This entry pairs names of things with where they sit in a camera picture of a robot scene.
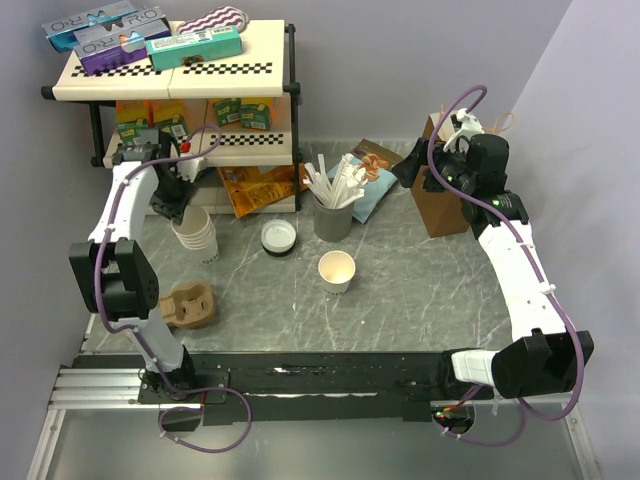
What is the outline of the single white paper cup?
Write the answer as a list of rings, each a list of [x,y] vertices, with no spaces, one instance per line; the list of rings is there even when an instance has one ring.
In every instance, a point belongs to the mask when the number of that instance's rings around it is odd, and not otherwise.
[[[348,289],[355,276],[356,264],[348,253],[334,250],[320,258],[318,272],[325,291],[331,295],[340,295]]]

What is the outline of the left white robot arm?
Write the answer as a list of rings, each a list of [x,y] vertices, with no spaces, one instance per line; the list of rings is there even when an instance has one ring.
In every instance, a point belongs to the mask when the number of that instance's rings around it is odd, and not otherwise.
[[[145,131],[140,145],[121,146],[100,220],[69,250],[87,309],[108,332],[128,335],[144,359],[145,384],[177,402],[195,395],[198,378],[187,349],[163,321],[150,317],[159,301],[158,278],[138,238],[152,200],[170,219],[183,214],[184,200],[174,198],[181,183],[175,166],[188,159],[190,147],[189,138],[179,141],[158,129]]]

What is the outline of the stack of white cup lids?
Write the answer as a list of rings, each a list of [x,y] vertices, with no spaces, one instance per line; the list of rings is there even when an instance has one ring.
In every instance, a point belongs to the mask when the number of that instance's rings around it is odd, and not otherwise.
[[[273,257],[289,255],[297,240],[294,226],[286,220],[267,221],[261,230],[261,245],[264,251]]]

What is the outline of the stack of white paper cups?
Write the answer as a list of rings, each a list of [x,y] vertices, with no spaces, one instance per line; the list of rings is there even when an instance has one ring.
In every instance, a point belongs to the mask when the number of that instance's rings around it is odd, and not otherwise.
[[[218,258],[215,226],[203,207],[187,206],[180,223],[171,221],[171,229],[181,245],[200,263],[210,264]]]

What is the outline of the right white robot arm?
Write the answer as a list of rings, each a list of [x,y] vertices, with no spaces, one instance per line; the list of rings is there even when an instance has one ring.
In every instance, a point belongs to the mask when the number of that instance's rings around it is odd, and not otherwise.
[[[476,134],[465,148],[425,137],[392,169],[404,187],[421,180],[430,193],[459,197],[461,211],[487,255],[509,313],[511,343],[499,351],[454,350],[437,373],[438,390],[459,398],[471,384],[505,398],[580,393],[594,350],[589,332],[575,328],[555,298],[539,262],[521,198],[507,190],[508,142]]]

